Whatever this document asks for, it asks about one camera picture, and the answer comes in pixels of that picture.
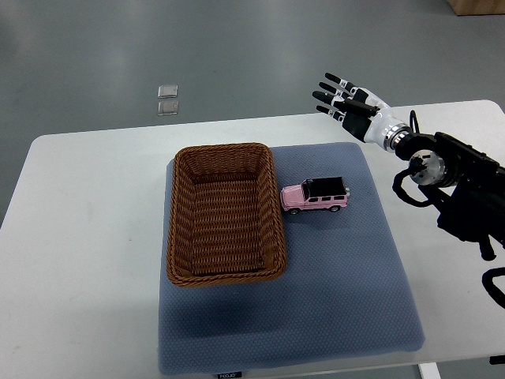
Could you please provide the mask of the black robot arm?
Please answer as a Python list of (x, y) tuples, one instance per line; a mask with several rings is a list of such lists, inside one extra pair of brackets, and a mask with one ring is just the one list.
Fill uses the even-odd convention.
[(417, 115), (395, 138), (395, 155), (409, 166), (392, 189), (402, 201), (439, 211), (438, 228), (463, 242), (476, 242), (486, 261), (496, 258), (490, 239), (504, 244), (504, 168), (449, 134), (421, 133)]

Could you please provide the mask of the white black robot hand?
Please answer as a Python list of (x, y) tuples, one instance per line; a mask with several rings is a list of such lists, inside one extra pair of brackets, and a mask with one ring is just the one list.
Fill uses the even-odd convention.
[(342, 128), (364, 143), (375, 143), (383, 150), (394, 150), (394, 139), (407, 133), (409, 126), (394, 117), (392, 108), (380, 97), (363, 88), (337, 77), (324, 75), (320, 90), (312, 96), (320, 101), (316, 109), (339, 122)]

